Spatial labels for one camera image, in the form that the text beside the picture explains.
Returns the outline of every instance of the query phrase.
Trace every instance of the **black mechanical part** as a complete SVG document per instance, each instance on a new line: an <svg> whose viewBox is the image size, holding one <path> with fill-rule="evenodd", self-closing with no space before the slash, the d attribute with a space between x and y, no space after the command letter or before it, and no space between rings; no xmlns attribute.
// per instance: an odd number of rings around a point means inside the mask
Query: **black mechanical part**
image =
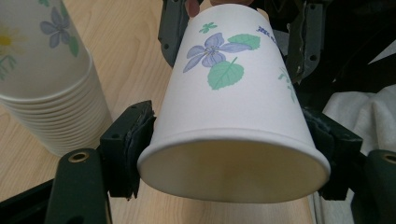
<svg viewBox="0 0 396 224"><path fill-rule="evenodd" d="M308 77L318 66L323 48L326 6L303 4L300 14L290 23L286 67L293 83Z"/></svg>
<svg viewBox="0 0 396 224"><path fill-rule="evenodd" d="M28 189L0 203L0 223L30 224L44 223L52 181Z"/></svg>
<svg viewBox="0 0 396 224"><path fill-rule="evenodd" d="M355 70L348 69L348 76L334 83L333 88L335 91L379 92L396 84L395 64L396 54L392 54Z"/></svg>
<svg viewBox="0 0 396 224"><path fill-rule="evenodd" d="M161 42L163 57L170 66L174 66L178 49L189 22L184 7L186 0L163 0L158 40Z"/></svg>
<svg viewBox="0 0 396 224"><path fill-rule="evenodd" d="M312 95L326 88L351 91L347 83L361 77L357 71L366 70L369 63L396 39L395 13L394 1L333 0L326 9L324 44L318 67L296 86L296 90ZM383 65L389 71L394 68L391 63ZM372 73L372 79L377 79L377 75L377 72ZM386 80L381 83L395 84ZM357 86L354 89L363 91Z"/></svg>
<svg viewBox="0 0 396 224"><path fill-rule="evenodd" d="M286 24L294 21L302 10L303 4L304 0L256 0L250 6L264 10L270 18L272 27L286 31L286 26L285 29L282 29L277 27L276 24Z"/></svg>
<svg viewBox="0 0 396 224"><path fill-rule="evenodd" d="M351 209L355 224L396 221L396 153L374 150L364 165L366 184L355 192Z"/></svg>
<svg viewBox="0 0 396 224"><path fill-rule="evenodd" d="M140 175L137 159L154 132L154 111L151 101L128 107L100 139L98 150L106 171L111 197L137 197Z"/></svg>
<svg viewBox="0 0 396 224"><path fill-rule="evenodd" d="M112 223L101 163L98 151L91 148L74 150L61 158L46 224Z"/></svg>
<svg viewBox="0 0 396 224"><path fill-rule="evenodd" d="M303 112L316 148L332 168L330 180L318 193L325 200L343 201L348 189L363 184L362 139L321 112L307 108Z"/></svg>

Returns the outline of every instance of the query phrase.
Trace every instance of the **purple flower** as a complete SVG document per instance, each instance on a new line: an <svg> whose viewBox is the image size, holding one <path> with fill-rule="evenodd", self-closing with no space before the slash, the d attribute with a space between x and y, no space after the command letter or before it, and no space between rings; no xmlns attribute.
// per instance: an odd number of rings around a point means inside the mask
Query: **purple flower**
<svg viewBox="0 0 396 224"><path fill-rule="evenodd" d="M187 58L190 61L187 63L183 70L186 73L192 69L198 62L202 60L202 65L204 67L212 67L217 63L225 61L225 55L220 53L224 51L227 53L236 53L246 49L251 49L251 46L240 43L227 43L224 44L224 39L221 33L210 36L204 46L194 46L187 53Z"/></svg>
<svg viewBox="0 0 396 224"><path fill-rule="evenodd" d="M65 29L69 28L69 17L65 16L62 19L56 7L53 7L51 11L51 20L52 22L42 21L40 23L41 31L46 35L50 35L49 46L52 49L57 47L60 40L62 40L64 44L68 44L70 36Z"/></svg>

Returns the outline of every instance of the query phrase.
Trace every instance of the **table surface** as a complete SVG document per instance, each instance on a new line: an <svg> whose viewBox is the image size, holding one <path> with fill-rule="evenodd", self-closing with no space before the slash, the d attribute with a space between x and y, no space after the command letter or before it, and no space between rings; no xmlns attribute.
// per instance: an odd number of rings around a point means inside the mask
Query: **table surface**
<svg viewBox="0 0 396 224"><path fill-rule="evenodd" d="M160 113L171 67L157 40L163 0L64 0L94 58L113 119L151 100ZM0 202L55 175L50 154L0 106ZM312 223L308 200L212 203L183 199L141 183L137 199L110 199L114 223Z"/></svg>

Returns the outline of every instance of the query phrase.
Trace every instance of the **white paper cup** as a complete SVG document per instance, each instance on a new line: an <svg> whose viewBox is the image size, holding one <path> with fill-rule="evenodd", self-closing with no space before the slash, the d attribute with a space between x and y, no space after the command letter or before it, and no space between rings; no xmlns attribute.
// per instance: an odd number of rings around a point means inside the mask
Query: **white paper cup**
<svg viewBox="0 0 396 224"><path fill-rule="evenodd" d="M259 12L221 5L190 22L138 170L160 191L229 203L290 201L328 180Z"/></svg>
<svg viewBox="0 0 396 224"><path fill-rule="evenodd" d="M55 155L62 156L83 147L98 147L100 135L112 120L92 58L84 77L84 81L70 92L64 91L45 101L32 100L29 106L23 107L27 101L11 103L8 100L3 105Z"/></svg>
<svg viewBox="0 0 396 224"><path fill-rule="evenodd" d="M89 54L61 0L0 1L0 98L46 100L87 74Z"/></svg>

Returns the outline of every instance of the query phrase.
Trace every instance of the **floral print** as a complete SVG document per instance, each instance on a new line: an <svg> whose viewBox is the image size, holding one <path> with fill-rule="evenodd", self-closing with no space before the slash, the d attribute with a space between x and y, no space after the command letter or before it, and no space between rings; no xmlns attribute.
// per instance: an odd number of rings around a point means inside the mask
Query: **floral print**
<svg viewBox="0 0 396 224"><path fill-rule="evenodd" d="M190 59L190 61L184 68L183 73L188 72L202 59L202 65L204 67L212 67L217 63L225 61L226 57L220 51L236 53L246 49L251 49L251 46L241 43L224 44L222 34L214 34L206 40L203 46L194 46L189 50L187 53L187 59Z"/></svg>
<svg viewBox="0 0 396 224"><path fill-rule="evenodd" d="M40 29L43 34L49 35L49 47L55 49L62 42L68 45L72 55L77 57L79 52L78 37L68 31L72 24L63 2L61 2L61 13L56 7L53 7L50 18L51 21L40 22Z"/></svg>
<svg viewBox="0 0 396 224"><path fill-rule="evenodd" d="M17 60L14 54L23 54L21 43L27 38L20 34L19 29L11 29L0 22L0 79L5 80L6 75L15 68Z"/></svg>
<svg viewBox="0 0 396 224"><path fill-rule="evenodd" d="M296 94L294 92L293 85L291 84L291 81L290 81L290 78L289 78L289 74L288 74L288 70L286 70L286 68L284 68L284 67L280 67L279 69L280 69L280 71L282 73L280 74L278 79L282 80L283 78L285 78L286 85L287 85L287 87L288 87L288 89L290 91L291 100L295 103L296 102Z"/></svg>
<svg viewBox="0 0 396 224"><path fill-rule="evenodd" d="M268 32L267 30L265 30L265 28L259 26L259 29L257 29L256 31L267 35L268 37L271 38L271 40L274 42L274 44L276 44L276 40L275 40L274 36L271 35L271 33Z"/></svg>
<svg viewBox="0 0 396 224"><path fill-rule="evenodd" d="M209 32L210 29L214 29L216 27L218 27L218 26L215 25L214 22L210 22L210 23L204 24L202 26L202 29L199 31L199 33L206 34L207 32Z"/></svg>
<svg viewBox="0 0 396 224"><path fill-rule="evenodd" d="M70 35L65 29L69 28L69 17L65 16L62 18L58 12L58 9L53 7L51 11L51 21L52 22L42 21L40 23L41 31L46 35L50 35L49 46L52 49L56 48L59 45L60 40L62 40L64 44L68 45Z"/></svg>
<svg viewBox="0 0 396 224"><path fill-rule="evenodd" d="M22 54L24 50L21 43L26 40L19 29L10 29L0 22L0 57L12 53Z"/></svg>
<svg viewBox="0 0 396 224"><path fill-rule="evenodd" d="M50 6L49 0L38 0L38 3L46 7Z"/></svg>

